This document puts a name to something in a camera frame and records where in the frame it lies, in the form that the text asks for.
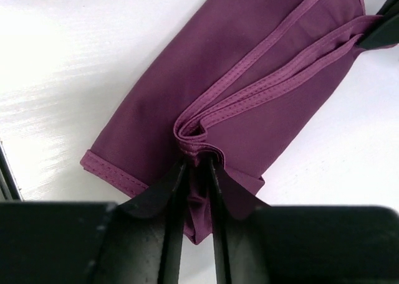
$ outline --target maroon fabric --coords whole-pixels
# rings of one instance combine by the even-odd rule
[[[81,163],[130,197],[183,155],[215,154],[249,192],[328,99],[378,20],[363,0],[207,0],[152,63]],[[211,232],[191,175],[185,233]]]

